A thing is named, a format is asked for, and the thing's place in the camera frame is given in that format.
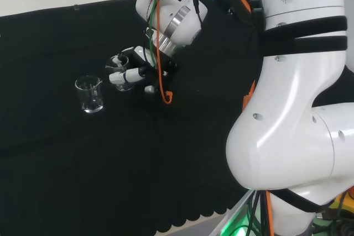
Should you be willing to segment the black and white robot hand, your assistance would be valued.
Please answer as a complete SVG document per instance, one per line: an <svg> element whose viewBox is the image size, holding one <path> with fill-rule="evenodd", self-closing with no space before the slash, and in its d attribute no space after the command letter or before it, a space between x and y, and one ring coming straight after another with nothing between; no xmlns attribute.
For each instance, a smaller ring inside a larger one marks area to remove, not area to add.
<svg viewBox="0 0 354 236"><path fill-rule="evenodd" d="M159 89L159 72L150 51L142 46L132 46L112 56L105 69L112 86L126 92L136 85L147 94L155 94Z"/></svg>

